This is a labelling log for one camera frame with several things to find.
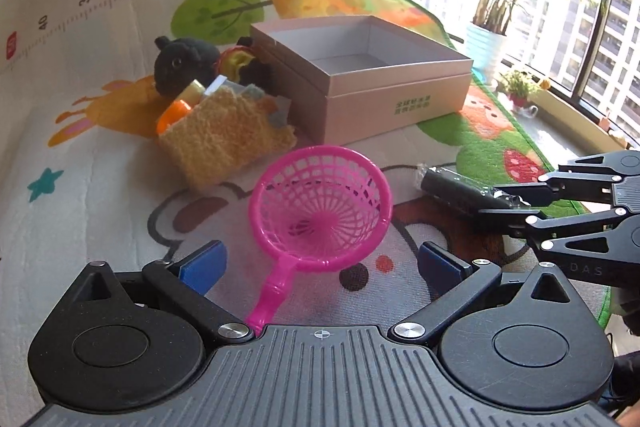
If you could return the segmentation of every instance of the white pot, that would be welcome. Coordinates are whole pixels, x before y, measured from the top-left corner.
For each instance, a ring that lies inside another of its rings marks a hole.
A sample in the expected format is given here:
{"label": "white pot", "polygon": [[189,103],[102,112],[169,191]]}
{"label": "white pot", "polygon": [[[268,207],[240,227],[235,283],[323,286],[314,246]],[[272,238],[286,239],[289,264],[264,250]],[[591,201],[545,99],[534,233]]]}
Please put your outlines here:
{"label": "white pot", "polygon": [[466,54],[473,59],[474,69],[482,74],[482,81],[491,84],[495,70],[502,60],[507,37],[492,33],[475,24],[466,27]]}

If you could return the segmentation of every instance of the crosshair mark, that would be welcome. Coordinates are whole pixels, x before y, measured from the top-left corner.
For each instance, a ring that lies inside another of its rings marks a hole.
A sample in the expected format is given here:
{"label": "crosshair mark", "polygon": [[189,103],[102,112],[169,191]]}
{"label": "crosshair mark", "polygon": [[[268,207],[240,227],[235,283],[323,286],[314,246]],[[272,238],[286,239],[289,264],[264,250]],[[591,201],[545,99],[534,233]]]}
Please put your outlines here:
{"label": "crosshair mark", "polygon": [[321,341],[324,341],[325,339],[328,339],[333,333],[329,333],[329,331],[327,330],[318,330],[318,331],[314,331],[313,336],[316,339],[320,339]]}

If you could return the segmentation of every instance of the cardboard box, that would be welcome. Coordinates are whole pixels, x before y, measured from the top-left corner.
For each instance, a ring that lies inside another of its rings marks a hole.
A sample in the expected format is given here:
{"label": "cardboard box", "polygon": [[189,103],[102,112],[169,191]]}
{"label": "cardboard box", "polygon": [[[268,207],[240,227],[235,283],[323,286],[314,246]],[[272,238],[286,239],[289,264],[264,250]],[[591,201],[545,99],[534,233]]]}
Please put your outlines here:
{"label": "cardboard box", "polygon": [[260,58],[292,101],[290,122],[342,145],[462,109],[472,60],[374,16],[257,23]]}

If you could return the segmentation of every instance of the blue gripper pad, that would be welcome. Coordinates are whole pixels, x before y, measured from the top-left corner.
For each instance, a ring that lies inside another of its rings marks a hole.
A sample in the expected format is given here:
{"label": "blue gripper pad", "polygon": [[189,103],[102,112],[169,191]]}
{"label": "blue gripper pad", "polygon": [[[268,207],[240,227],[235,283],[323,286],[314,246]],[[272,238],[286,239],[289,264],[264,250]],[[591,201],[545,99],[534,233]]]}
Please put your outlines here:
{"label": "blue gripper pad", "polygon": [[226,271],[226,247],[222,241],[209,241],[170,270],[189,288],[205,295]]}
{"label": "blue gripper pad", "polygon": [[430,241],[418,250],[418,272],[438,296],[444,295],[473,273],[470,264]]}

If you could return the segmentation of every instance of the printed strawberry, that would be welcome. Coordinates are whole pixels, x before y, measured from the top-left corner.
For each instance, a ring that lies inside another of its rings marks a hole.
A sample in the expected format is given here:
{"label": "printed strawberry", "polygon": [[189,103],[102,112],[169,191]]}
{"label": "printed strawberry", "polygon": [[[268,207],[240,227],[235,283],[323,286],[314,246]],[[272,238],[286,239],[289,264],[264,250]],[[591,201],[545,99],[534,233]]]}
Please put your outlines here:
{"label": "printed strawberry", "polygon": [[513,149],[504,151],[504,170],[518,183],[537,182],[538,176],[545,173],[531,158]]}

